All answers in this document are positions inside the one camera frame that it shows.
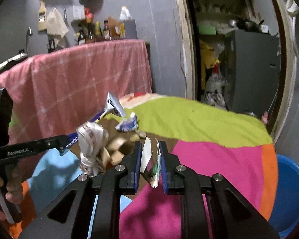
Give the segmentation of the person's left hand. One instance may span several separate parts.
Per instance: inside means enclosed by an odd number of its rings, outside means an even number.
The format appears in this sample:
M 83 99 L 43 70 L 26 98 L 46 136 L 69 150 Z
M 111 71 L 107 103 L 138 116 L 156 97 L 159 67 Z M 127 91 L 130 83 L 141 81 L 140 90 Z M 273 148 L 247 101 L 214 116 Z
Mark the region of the person's left hand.
M 16 164 L 0 166 L 0 221 L 21 221 L 19 204 L 23 200 L 22 175 Z

